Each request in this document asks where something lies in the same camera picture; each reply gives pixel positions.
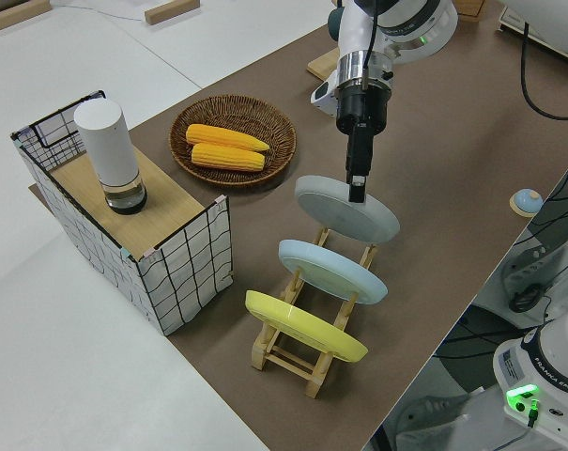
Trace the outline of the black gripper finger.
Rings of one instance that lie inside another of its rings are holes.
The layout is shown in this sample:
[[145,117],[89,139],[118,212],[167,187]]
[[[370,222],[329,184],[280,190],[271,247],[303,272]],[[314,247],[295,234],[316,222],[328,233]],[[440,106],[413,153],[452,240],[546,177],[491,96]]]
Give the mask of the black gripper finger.
[[366,177],[361,175],[350,175],[348,183],[348,201],[351,203],[365,202]]

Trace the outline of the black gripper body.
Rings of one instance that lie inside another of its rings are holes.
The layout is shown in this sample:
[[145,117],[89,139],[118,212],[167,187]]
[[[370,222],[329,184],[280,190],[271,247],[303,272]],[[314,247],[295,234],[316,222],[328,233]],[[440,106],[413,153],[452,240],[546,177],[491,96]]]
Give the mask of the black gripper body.
[[348,136],[345,169],[348,176],[368,176],[373,158],[374,137],[384,131],[387,103],[391,90],[387,86],[359,85],[340,90],[336,126]]

